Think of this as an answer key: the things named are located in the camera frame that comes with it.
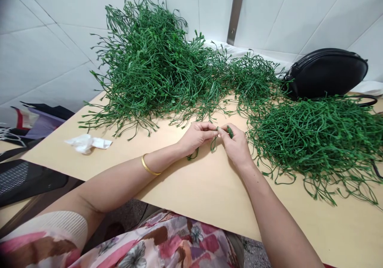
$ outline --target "gold bangle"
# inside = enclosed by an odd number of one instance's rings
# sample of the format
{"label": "gold bangle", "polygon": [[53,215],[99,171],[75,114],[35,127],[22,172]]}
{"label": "gold bangle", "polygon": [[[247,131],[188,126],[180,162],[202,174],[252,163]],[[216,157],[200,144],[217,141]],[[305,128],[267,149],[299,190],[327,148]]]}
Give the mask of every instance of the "gold bangle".
{"label": "gold bangle", "polygon": [[144,168],[146,169],[146,171],[147,171],[147,172],[150,172],[151,174],[153,174],[153,175],[155,175],[155,176],[160,175],[161,172],[160,172],[160,173],[156,173],[156,172],[154,172],[154,171],[151,171],[151,170],[149,169],[149,167],[146,166],[145,161],[144,161],[144,156],[145,156],[145,155],[147,155],[147,154],[144,154],[144,155],[142,156],[142,158],[141,158],[141,162],[142,162],[142,165],[144,166]]}

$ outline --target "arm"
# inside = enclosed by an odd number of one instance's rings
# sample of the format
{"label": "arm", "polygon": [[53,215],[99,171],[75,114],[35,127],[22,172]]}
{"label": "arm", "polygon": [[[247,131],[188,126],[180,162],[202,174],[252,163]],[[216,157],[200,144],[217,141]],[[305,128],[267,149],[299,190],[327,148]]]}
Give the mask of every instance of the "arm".
{"label": "arm", "polygon": [[254,164],[245,133],[233,124],[228,125],[233,131],[233,139],[221,128],[218,132],[226,153],[236,166],[250,195],[271,265],[276,268],[323,268],[314,248]]}
{"label": "arm", "polygon": [[[145,164],[160,173],[177,160],[192,154],[200,145],[218,134],[209,122],[193,122],[176,143],[145,155]],[[70,191],[39,215],[53,211],[74,211],[88,223],[88,239],[100,225],[104,215],[136,195],[155,178],[145,170],[141,157],[117,164]]]}

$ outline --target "pink sleeve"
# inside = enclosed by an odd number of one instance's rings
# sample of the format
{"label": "pink sleeve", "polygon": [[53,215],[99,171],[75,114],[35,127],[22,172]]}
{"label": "pink sleeve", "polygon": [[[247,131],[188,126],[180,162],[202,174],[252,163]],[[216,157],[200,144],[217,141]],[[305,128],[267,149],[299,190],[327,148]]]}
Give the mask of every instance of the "pink sleeve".
{"label": "pink sleeve", "polygon": [[10,267],[69,267],[81,254],[87,222],[72,211],[40,215],[0,240],[0,251]]}

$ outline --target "floor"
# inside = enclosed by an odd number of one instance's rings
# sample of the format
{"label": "floor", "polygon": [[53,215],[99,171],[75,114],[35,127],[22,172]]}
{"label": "floor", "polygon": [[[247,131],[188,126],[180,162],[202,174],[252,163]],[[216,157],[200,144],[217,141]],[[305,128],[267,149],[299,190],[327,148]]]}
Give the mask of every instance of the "floor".
{"label": "floor", "polygon": [[[122,207],[109,213],[85,246],[83,253],[104,241],[105,231],[111,223],[120,222],[124,226],[125,231],[134,228],[140,222],[146,209],[150,209],[148,204],[132,199]],[[261,242],[242,236],[241,239],[245,249],[245,268],[271,267]]]}

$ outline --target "white tiled wall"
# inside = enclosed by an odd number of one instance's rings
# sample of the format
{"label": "white tiled wall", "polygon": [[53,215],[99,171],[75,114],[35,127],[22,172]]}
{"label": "white tiled wall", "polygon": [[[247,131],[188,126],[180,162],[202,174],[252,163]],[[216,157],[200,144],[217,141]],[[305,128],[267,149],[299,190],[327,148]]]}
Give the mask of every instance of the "white tiled wall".
{"label": "white tiled wall", "polygon": [[[15,124],[19,101],[77,111],[99,89],[98,42],[105,5],[124,0],[0,0],[0,122]],[[226,41],[232,0],[167,0],[206,39]],[[235,45],[282,61],[322,47],[369,59],[367,79],[383,82],[383,0],[244,0]]]}
{"label": "white tiled wall", "polygon": [[383,0],[243,0],[235,46],[297,61],[320,48],[368,59],[365,80],[383,82]]}

